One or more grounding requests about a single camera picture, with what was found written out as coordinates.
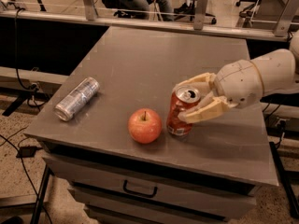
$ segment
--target black handle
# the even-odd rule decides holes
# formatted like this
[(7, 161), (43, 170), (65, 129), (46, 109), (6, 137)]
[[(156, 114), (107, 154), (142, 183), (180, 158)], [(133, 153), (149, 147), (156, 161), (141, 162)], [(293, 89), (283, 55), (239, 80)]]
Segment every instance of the black handle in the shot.
[(133, 195), (140, 196), (140, 197), (144, 197), (144, 198), (153, 198), (153, 197), (157, 194), (157, 190), (158, 190), (157, 187), (155, 187), (155, 188), (153, 189), (152, 194), (145, 194), (145, 193), (141, 193), (141, 192), (137, 192), (137, 191), (129, 190), (129, 189), (127, 188), (127, 184), (128, 184), (128, 180), (125, 180), (125, 181), (123, 182), (123, 186), (122, 186), (122, 188), (123, 188), (123, 190), (124, 190), (125, 192), (127, 192), (127, 193), (129, 193), (129, 194), (133, 194)]

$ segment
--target seated person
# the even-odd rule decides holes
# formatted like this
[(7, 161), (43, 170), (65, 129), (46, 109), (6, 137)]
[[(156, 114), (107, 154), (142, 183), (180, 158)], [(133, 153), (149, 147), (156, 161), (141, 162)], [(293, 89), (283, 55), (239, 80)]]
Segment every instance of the seated person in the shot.
[(132, 10), (136, 19), (148, 20), (150, 17), (150, 4), (156, 1), (159, 5), (164, 21), (173, 21), (173, 8), (171, 0), (119, 0), (119, 9)]

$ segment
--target red apple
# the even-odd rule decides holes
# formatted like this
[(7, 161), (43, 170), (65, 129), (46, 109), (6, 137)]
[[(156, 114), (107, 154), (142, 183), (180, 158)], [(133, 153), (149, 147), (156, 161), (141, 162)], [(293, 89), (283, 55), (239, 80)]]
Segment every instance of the red apple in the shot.
[(136, 110), (129, 118), (128, 129), (131, 137), (138, 143), (149, 144), (157, 139), (162, 130), (159, 115), (149, 108)]

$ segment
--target can lying on its side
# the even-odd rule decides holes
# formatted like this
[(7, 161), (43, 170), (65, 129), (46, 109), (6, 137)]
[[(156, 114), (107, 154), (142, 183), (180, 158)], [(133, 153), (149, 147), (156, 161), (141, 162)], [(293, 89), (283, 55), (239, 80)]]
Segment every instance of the can lying on its side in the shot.
[(63, 121), (71, 120), (97, 93), (100, 84), (92, 77), (85, 78), (54, 107), (55, 114)]
[(192, 85), (177, 87), (171, 95), (170, 110), (167, 118), (167, 130), (174, 135), (186, 135), (192, 128), (191, 123), (186, 123), (178, 118), (179, 112), (197, 106), (200, 93)]

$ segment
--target person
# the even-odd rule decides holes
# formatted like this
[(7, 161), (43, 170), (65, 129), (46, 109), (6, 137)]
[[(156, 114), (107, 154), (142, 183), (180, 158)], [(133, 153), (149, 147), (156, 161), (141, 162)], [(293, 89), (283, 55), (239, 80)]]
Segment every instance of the person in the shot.
[(174, 14), (171, 0), (119, 0), (120, 9), (127, 9), (136, 19), (148, 20), (150, 18), (150, 4), (156, 2), (163, 21), (173, 21)]

